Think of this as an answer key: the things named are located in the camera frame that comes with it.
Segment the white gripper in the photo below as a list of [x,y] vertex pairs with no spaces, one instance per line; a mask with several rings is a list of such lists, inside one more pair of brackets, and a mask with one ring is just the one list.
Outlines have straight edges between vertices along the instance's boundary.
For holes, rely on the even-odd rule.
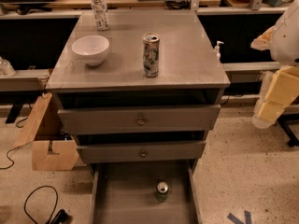
[[263,101],[254,107],[252,124],[259,129],[267,129],[273,125],[299,96],[299,68],[282,66],[275,73],[269,74],[269,83]]

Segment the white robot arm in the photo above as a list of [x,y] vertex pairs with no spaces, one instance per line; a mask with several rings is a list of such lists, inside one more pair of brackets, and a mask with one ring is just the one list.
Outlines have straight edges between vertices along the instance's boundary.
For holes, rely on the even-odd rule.
[[276,24],[253,40],[254,49],[269,49],[281,64],[275,72],[265,72],[254,107],[252,123],[267,129],[299,96],[299,0],[294,0]]

